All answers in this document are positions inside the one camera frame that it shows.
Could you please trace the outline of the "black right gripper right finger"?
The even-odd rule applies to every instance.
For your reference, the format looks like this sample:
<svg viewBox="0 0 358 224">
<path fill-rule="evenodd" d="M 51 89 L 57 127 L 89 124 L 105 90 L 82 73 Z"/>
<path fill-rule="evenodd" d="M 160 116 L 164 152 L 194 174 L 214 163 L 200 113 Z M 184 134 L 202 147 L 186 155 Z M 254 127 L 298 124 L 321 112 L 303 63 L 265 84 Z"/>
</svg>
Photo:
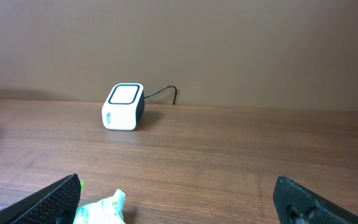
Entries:
<svg viewBox="0 0 358 224">
<path fill-rule="evenodd" d="M 285 176 L 278 177 L 273 202 L 281 224 L 358 224 L 358 216 Z"/>
</svg>

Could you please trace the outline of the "teal tissue pack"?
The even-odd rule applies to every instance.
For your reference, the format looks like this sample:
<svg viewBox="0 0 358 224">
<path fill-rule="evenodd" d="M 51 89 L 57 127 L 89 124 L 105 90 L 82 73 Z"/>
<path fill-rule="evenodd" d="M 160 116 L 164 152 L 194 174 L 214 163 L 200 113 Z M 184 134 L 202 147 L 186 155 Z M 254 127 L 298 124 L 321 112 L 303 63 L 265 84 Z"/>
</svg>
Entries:
<svg viewBox="0 0 358 224">
<path fill-rule="evenodd" d="M 113 196 L 77 209 L 73 224 L 125 224 L 125 193 L 117 189 Z"/>
</svg>

